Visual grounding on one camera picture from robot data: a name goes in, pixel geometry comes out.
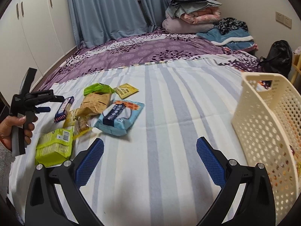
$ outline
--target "human hand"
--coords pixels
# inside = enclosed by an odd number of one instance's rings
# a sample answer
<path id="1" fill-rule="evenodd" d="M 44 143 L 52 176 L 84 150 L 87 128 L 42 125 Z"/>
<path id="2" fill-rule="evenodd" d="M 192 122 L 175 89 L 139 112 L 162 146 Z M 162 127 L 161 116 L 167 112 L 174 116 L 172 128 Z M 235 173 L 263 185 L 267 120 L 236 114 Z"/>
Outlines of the human hand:
<path id="1" fill-rule="evenodd" d="M 21 126 L 25 123 L 26 116 L 23 116 L 21 118 L 18 118 L 16 116 L 7 116 L 4 121 L 0 123 L 0 141 L 2 144 L 9 150 L 11 150 L 11 128 L 13 126 Z M 29 130 L 24 130 L 25 135 L 25 141 L 26 143 L 31 143 L 31 137 L 33 136 L 33 130 L 35 128 L 35 125 L 33 123 L 30 123 L 28 125 Z"/>

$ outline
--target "black leather bag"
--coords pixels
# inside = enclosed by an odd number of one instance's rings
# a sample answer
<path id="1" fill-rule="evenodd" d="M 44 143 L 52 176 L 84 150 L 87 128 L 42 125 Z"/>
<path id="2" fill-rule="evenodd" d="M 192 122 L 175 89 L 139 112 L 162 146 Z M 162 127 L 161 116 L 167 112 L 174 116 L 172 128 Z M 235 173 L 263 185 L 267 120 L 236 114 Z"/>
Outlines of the black leather bag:
<path id="1" fill-rule="evenodd" d="M 261 57 L 261 60 L 259 64 L 263 72 L 278 73 L 288 78 L 293 60 L 292 49 L 287 41 L 276 41 L 273 43 L 268 57 Z"/>

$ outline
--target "white wall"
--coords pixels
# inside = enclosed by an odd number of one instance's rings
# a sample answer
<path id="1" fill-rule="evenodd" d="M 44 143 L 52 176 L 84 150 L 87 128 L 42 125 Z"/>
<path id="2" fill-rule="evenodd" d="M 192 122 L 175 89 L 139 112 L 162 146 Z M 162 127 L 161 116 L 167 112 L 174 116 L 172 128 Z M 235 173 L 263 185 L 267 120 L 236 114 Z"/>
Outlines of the white wall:
<path id="1" fill-rule="evenodd" d="M 289 42 L 292 50 L 301 46 L 301 21 L 288 0 L 218 0 L 222 17 L 246 21 L 251 35 L 259 46 L 258 57 L 266 57 L 277 40 Z M 293 20 L 292 29 L 275 20 L 275 12 Z"/>

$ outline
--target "pink comforter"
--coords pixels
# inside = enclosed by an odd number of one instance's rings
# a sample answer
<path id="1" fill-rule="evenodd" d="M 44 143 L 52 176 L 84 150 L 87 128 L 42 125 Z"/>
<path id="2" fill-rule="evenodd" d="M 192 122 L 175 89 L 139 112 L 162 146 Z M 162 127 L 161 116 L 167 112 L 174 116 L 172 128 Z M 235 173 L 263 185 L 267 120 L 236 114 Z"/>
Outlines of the pink comforter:
<path id="1" fill-rule="evenodd" d="M 208 7 L 193 13 L 184 13 L 181 19 L 189 24 L 214 23 L 221 19 L 221 11 L 219 7 Z"/>

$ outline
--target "bed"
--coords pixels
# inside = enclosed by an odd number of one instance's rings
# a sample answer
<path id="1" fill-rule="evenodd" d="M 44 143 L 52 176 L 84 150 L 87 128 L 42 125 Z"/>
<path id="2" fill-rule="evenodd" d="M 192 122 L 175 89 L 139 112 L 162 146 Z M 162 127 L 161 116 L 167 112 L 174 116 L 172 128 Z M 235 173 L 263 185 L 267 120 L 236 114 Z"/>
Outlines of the bed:
<path id="1" fill-rule="evenodd" d="M 204 54 L 232 56 L 233 66 L 237 69 L 258 70 L 257 59 L 248 53 L 217 47 L 205 39 L 196 38 L 195 34 L 168 34 L 158 29 L 141 36 L 110 40 L 90 49 L 82 46 L 47 78 L 40 90 L 99 70 L 162 60 L 196 59 Z"/>
<path id="2" fill-rule="evenodd" d="M 129 99 L 145 103 L 128 135 L 116 138 L 93 129 L 73 149 L 74 157 L 96 137 L 105 143 L 101 161 L 80 189 L 105 225 L 196 225 L 220 191 L 196 152 L 201 136 L 246 165 L 230 122 L 240 97 L 240 71 L 220 65 L 227 62 L 207 54 L 103 70 L 52 86 L 56 95 L 75 97 L 72 108 L 80 106 L 83 88 L 96 82 L 113 87 L 128 82 L 140 90 Z M 32 144 L 12 164 L 9 198 L 23 219 L 35 147 L 41 133 L 62 127 L 53 123 L 59 105 L 50 103 L 52 111 L 39 115 Z M 66 215 L 76 221 L 57 189 Z M 243 188 L 226 220 L 234 216 L 242 192 Z"/>

